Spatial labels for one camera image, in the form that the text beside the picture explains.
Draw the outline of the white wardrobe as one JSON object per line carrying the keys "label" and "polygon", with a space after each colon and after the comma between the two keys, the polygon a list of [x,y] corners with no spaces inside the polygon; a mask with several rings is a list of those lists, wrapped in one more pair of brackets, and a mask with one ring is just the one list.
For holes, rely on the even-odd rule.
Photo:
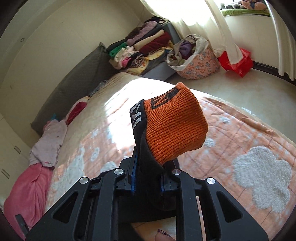
{"label": "white wardrobe", "polygon": [[1,206],[17,178],[28,168],[29,151],[30,148],[1,116]]}

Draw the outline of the floral laundry basket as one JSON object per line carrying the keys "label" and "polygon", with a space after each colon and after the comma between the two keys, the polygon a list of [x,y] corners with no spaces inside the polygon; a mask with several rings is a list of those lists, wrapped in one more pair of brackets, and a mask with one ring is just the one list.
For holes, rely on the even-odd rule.
{"label": "floral laundry basket", "polygon": [[173,46],[166,62],[178,75],[186,79],[201,79],[220,69],[220,64],[207,39],[190,34]]}

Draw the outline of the cream curtain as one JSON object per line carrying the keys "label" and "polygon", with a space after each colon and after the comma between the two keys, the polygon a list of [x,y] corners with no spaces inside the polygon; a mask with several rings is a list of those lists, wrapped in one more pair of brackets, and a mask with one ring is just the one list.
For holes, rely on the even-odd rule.
{"label": "cream curtain", "polygon": [[[197,34],[207,39],[217,58],[224,51],[231,64],[243,58],[215,1],[142,1],[142,4],[152,15],[171,21],[182,38]],[[280,76],[287,74],[290,80],[295,80],[295,39],[275,8],[270,3],[267,8],[277,39],[278,73]]]}

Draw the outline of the lilac pyjama garment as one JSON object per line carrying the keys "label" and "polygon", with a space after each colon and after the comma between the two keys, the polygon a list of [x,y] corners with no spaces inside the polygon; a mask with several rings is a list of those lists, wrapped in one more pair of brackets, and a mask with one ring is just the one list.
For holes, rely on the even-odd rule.
{"label": "lilac pyjama garment", "polygon": [[43,135],[30,150],[29,165],[42,164],[44,167],[55,167],[66,132],[65,120],[48,121],[44,126]]}

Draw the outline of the green cloth on sill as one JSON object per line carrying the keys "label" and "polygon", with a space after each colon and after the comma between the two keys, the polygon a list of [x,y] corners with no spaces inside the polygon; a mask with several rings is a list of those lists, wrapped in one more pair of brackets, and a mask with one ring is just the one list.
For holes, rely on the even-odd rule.
{"label": "green cloth on sill", "polygon": [[268,9],[263,11],[257,11],[253,9],[223,9],[223,16],[239,16],[239,15],[260,15],[260,16],[270,16]]}

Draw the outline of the peach patterned bed quilt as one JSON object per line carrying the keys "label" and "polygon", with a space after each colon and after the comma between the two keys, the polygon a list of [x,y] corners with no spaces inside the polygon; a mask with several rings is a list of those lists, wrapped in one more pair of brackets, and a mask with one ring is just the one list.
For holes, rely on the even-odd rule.
{"label": "peach patterned bed quilt", "polygon": [[[82,176],[94,178],[132,155],[129,111],[173,87],[119,73],[69,125],[53,171],[46,209]],[[242,109],[195,90],[209,125],[204,145],[179,156],[195,178],[215,178],[262,226],[270,240],[295,240],[295,143]]]}

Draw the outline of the pile of folded clothes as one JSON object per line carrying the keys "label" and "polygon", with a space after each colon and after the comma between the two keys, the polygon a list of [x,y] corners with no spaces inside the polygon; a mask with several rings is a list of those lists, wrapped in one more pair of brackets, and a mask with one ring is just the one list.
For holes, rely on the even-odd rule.
{"label": "pile of folded clothes", "polygon": [[120,72],[144,75],[166,61],[173,49],[173,34],[170,21],[154,16],[109,45],[109,63]]}

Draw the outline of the grey bedside cabinet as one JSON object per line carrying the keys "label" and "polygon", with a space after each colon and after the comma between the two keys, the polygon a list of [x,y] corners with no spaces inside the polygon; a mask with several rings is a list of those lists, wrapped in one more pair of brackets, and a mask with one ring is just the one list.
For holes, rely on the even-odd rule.
{"label": "grey bedside cabinet", "polygon": [[[162,24],[162,28],[165,30],[165,32],[170,34],[171,42],[173,44],[176,44],[181,40],[170,21],[164,22]],[[142,72],[141,77],[166,81],[168,78],[174,75],[175,71],[170,68],[166,62],[167,57],[165,54],[167,53],[168,51],[165,50],[160,57],[149,61],[149,64],[145,71]]]}

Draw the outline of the grey padded headboard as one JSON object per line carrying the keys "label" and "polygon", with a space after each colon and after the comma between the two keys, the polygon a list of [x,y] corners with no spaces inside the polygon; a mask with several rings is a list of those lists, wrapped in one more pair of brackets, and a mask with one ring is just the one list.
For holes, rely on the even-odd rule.
{"label": "grey padded headboard", "polygon": [[41,136],[47,121],[64,119],[73,104],[87,96],[117,70],[109,63],[109,54],[103,43],[80,61],[56,86],[39,110],[31,128]]}

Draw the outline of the red bag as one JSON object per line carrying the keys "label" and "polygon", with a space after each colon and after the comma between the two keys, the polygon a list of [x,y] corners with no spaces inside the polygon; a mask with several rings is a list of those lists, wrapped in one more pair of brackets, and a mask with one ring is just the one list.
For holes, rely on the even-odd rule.
{"label": "red bag", "polygon": [[226,51],[218,58],[221,67],[226,71],[233,71],[240,77],[244,77],[250,69],[254,66],[251,59],[251,53],[243,48],[240,48],[243,58],[236,64],[231,64]]}

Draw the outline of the black orange knit sweater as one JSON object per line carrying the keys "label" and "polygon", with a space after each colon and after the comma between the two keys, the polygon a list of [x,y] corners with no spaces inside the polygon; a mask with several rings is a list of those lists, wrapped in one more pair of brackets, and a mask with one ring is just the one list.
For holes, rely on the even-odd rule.
{"label": "black orange knit sweater", "polygon": [[181,82],[162,95],[140,100],[129,114],[143,168],[161,167],[187,151],[201,148],[208,132],[197,98]]}

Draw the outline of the pink blanket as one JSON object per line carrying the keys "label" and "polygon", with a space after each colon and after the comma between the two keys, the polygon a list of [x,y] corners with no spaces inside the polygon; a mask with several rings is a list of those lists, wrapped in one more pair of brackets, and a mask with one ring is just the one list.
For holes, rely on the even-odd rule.
{"label": "pink blanket", "polygon": [[16,221],[16,215],[21,214],[29,229],[40,220],[45,213],[52,175],[52,167],[44,167],[40,163],[30,165],[17,178],[4,202],[4,216],[22,240],[25,235]]}

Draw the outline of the red pillow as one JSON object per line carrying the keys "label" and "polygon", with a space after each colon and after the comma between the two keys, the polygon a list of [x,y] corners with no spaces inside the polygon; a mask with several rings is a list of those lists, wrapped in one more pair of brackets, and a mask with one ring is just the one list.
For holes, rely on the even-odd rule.
{"label": "red pillow", "polygon": [[75,117],[78,116],[78,114],[86,108],[89,99],[89,96],[85,96],[73,104],[65,118],[67,126],[70,125],[70,123],[75,119]]}

